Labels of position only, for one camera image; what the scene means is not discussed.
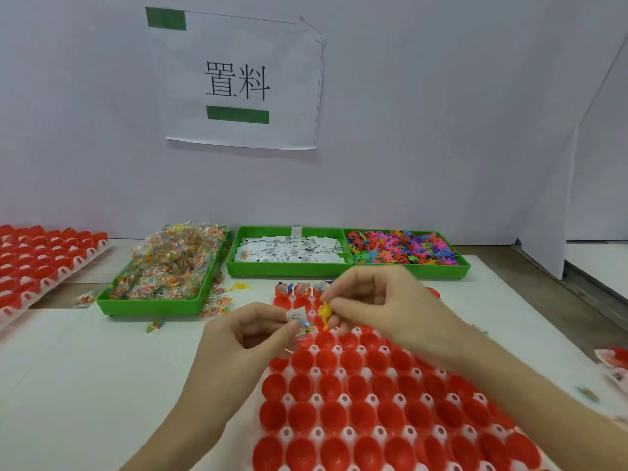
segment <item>chinese character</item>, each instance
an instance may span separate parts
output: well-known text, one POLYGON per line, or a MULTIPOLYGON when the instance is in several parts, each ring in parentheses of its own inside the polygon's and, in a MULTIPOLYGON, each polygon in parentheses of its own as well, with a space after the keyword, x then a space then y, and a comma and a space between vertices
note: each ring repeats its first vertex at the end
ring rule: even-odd
POLYGON ((242 73, 242 76, 240 76, 240 79, 244 79, 244 84, 242 84, 242 89, 240 89, 240 92, 242 92, 245 88, 246 88, 246 98, 249 98, 249 90, 251 91, 262 91, 262 101, 266 100, 266 95, 265 95, 265 91, 266 89, 270 89, 270 87, 266 86, 266 82, 264 80, 264 71, 266 70, 265 66, 262 66, 262 73, 260 74, 259 71, 250 68, 249 70, 249 65, 245 64, 244 65, 244 69, 240 68, 240 72, 242 73), (255 79, 253 76, 253 73, 257 74, 257 79, 255 79), (255 87, 255 84, 253 84, 253 82, 251 81, 255 81, 257 83, 258 86, 261 87, 255 87))
POLYGON ((205 74, 212 76, 212 91, 208 92, 209 95, 237 97, 236 94, 231 94, 231 78, 236 76, 233 64, 208 61, 205 74))

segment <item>green tray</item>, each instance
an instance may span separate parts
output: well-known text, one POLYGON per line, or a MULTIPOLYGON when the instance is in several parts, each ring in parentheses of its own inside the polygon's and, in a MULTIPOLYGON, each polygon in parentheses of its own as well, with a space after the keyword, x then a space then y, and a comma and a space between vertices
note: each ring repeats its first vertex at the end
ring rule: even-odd
MULTIPOLYGON (((225 239, 218 246, 218 251, 214 260, 207 270, 205 280, 201 285, 199 295, 195 299, 110 299, 107 289, 105 289, 96 302, 102 312, 108 316, 195 316, 200 314, 203 305, 207 300, 209 292, 212 290, 214 278, 220 271, 222 261, 227 254, 227 248, 231 233, 227 232, 225 239)), ((118 277, 122 271, 111 282, 117 284, 118 277)))
MULTIPOLYGON (((388 232, 389 230, 383 230, 383 229, 378 229, 378 228, 351 228, 351 229, 344 229, 343 232, 346 235, 347 233, 350 233, 351 231, 354 230, 358 230, 358 231, 383 231, 383 232, 388 232)), ((443 238, 443 240, 447 243, 447 245, 451 248, 451 250, 456 253, 457 256, 457 260, 459 263, 459 266, 449 266, 449 265, 445 265, 445 264, 403 264, 400 266, 404 266, 406 269, 408 269, 412 275, 414 277, 417 277, 419 279, 462 279, 463 277, 467 276, 467 273, 469 271, 469 269, 471 268, 471 265, 467 262, 466 259, 464 259, 463 255, 458 253, 458 251, 456 251, 456 248, 454 248, 451 243, 449 243, 449 241, 447 241, 447 239, 439 232, 435 232, 434 230, 430 230, 430 231, 412 231, 412 230, 408 230, 411 233, 415 234, 415 235, 425 235, 425 234, 430 234, 430 233, 436 233, 436 236, 439 238, 443 238)), ((352 264, 368 264, 369 266, 371 266, 371 263, 363 263, 363 262, 354 262, 353 261, 353 254, 351 255, 351 263, 352 264)), ((385 263, 373 263, 373 266, 385 266, 385 263)))
POLYGON ((241 226, 227 256, 227 271, 233 277, 338 277, 353 265, 353 255, 349 251, 349 244, 343 231, 339 228, 316 227, 303 227, 302 236, 336 238, 342 246, 343 252, 340 256, 346 263, 234 261, 243 238, 289 236, 291 233, 292 228, 288 226, 241 226))

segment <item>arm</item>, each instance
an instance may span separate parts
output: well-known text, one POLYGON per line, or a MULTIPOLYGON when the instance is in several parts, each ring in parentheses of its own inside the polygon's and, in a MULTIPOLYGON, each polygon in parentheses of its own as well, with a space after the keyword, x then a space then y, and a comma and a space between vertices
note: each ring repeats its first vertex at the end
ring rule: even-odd
POLYGON ((208 322, 172 411, 121 471, 187 471, 218 442, 227 421, 274 357, 298 348, 301 324, 286 311, 252 303, 208 322))
POLYGON ((562 469, 628 469, 628 433, 541 377, 466 324, 404 268, 351 268, 321 297, 341 333, 353 324, 380 330, 432 364, 486 391, 562 469))

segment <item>forearm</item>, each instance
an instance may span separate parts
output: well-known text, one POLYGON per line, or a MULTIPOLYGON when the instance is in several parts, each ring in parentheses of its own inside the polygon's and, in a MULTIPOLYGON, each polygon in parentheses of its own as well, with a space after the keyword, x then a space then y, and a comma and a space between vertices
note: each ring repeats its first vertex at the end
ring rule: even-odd
POLYGON ((480 332, 465 334, 462 353, 452 367, 486 393, 562 469, 628 469, 628 433, 480 332))
POLYGON ((220 438, 202 436, 177 406, 120 471, 188 471, 220 438))

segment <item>person's right hand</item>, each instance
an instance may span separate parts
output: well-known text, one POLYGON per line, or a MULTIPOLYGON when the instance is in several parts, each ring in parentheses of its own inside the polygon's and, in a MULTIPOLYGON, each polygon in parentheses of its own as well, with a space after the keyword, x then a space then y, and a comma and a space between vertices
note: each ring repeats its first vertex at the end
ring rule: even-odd
POLYGON ((330 326, 377 329, 395 345, 439 367, 453 367, 473 328, 401 266, 354 266, 321 295, 334 312, 330 326))

